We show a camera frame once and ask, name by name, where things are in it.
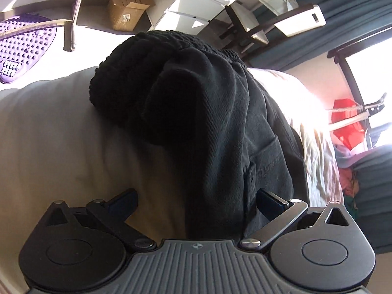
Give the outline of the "black pants garment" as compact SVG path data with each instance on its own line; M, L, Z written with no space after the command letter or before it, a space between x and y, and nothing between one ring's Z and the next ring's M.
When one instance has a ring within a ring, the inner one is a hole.
M177 31L139 33L96 69L90 101L169 153L188 238L239 240L263 227L260 189L309 199L299 135L231 50Z

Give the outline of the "right teal curtain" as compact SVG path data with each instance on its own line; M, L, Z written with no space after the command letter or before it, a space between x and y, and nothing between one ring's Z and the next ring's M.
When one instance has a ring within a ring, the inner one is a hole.
M367 152L353 165L359 192L356 222L376 254L391 251L391 146Z

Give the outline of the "pink clothing pile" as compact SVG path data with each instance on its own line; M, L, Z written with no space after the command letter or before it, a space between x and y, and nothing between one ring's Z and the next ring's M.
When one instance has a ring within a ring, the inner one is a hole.
M350 168L339 168L340 185L344 195L354 198L359 192L359 183L355 173Z

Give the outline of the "pastel bed sheet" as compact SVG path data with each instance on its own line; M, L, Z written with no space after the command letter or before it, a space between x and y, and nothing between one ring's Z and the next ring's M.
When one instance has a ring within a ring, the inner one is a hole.
M1 292L24 293L19 252L55 200L84 206L128 188L139 204L128 224L155 241L185 237L181 170L160 146L138 143L103 118L88 88L94 68L1 90Z

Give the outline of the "black framed window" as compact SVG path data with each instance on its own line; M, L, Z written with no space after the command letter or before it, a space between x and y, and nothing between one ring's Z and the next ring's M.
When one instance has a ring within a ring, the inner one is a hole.
M377 104L363 120L368 147L391 144L391 26L366 33L327 54L341 68L354 101Z

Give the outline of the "purple massage mat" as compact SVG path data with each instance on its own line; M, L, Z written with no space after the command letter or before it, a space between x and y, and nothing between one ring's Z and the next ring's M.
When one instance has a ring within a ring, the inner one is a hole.
M1 83L10 84L28 72L49 49L56 34L54 26L1 39Z

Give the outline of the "cardboard box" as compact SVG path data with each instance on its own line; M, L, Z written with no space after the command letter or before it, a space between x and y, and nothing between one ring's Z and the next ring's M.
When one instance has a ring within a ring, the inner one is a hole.
M108 13L112 29L131 32L154 0L109 0Z

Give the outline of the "white chair with black frame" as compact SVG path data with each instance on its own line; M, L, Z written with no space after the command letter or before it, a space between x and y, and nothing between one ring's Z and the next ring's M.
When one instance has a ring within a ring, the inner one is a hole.
M223 40L233 35L233 39L225 47L227 49L239 47L242 54L253 45L269 44L266 34L273 28L277 28L286 37L293 37L326 25L321 8L314 4L297 7L264 23L258 22L253 12L238 3L226 6L225 11L231 24L219 38Z

